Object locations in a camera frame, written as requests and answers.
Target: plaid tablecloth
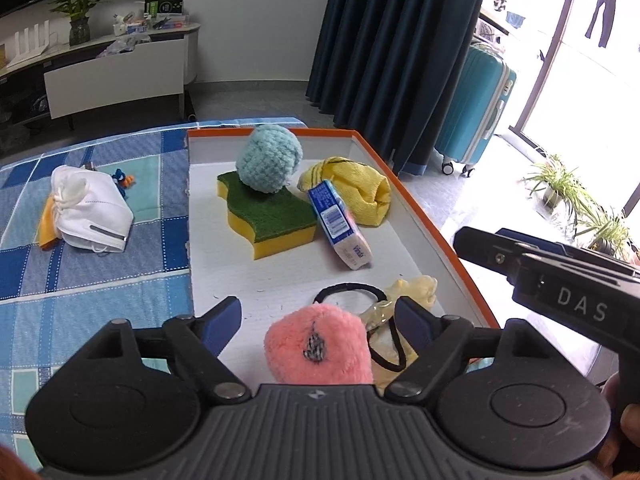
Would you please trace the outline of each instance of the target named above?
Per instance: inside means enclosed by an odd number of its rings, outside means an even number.
[[[45,153],[0,169],[0,445],[40,463],[24,429],[31,396],[110,319],[159,326],[192,312],[188,240],[186,129],[279,123],[260,118],[182,124],[109,137]],[[34,240],[54,168],[91,161],[136,183],[127,189],[134,224],[123,253],[94,254]],[[151,366],[161,366],[149,362]]]

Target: hanging clothes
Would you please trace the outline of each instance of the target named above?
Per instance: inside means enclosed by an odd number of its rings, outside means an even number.
[[[607,43],[609,42],[611,30],[613,29],[613,19],[616,13],[616,0],[598,0],[598,3],[596,4],[596,10],[593,11],[593,17],[591,18],[591,23],[589,24],[589,28],[587,29],[585,36],[587,38],[591,37],[593,26],[596,24],[596,20],[598,19],[600,7],[603,5],[604,10],[602,11],[602,33],[600,34],[600,41],[598,42],[598,46],[605,48],[607,46]]]
[[[306,96],[392,158],[394,173],[424,167],[481,2],[328,0]]]

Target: white face mask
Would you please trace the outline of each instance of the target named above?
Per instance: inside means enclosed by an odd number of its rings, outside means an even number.
[[[133,213],[108,174],[60,166],[51,189],[59,238],[95,253],[124,251]]]

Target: teal suitcase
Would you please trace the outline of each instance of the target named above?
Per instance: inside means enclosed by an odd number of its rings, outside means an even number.
[[[515,82],[516,73],[490,45],[473,43],[469,47],[435,146],[443,155],[444,174],[452,174],[453,163],[460,162],[465,165],[462,174],[471,176],[494,134]]]

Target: green and yellow sponge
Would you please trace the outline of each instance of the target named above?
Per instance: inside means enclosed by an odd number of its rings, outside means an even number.
[[[226,200],[227,221],[254,246],[254,260],[313,241],[318,220],[311,204],[286,187],[277,193],[254,191],[238,172],[218,176],[218,196]]]

